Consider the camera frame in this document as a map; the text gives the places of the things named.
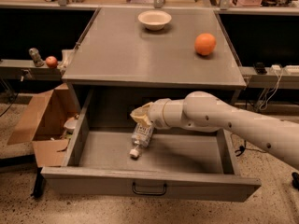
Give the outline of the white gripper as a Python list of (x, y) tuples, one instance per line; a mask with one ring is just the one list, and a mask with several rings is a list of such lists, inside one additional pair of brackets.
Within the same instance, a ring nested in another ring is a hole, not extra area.
[(133, 110), (130, 116), (136, 123), (144, 127), (149, 127), (152, 123), (157, 129), (168, 129), (169, 126), (164, 120), (164, 108), (168, 102), (169, 99), (159, 99), (154, 103), (146, 103), (142, 107)]

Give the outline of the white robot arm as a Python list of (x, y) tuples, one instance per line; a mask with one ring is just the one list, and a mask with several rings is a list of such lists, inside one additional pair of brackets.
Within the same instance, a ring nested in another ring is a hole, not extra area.
[(157, 129), (224, 129), (299, 169), (298, 123), (233, 107), (207, 92), (195, 91), (180, 100), (149, 102), (133, 110), (131, 117), (143, 126)]

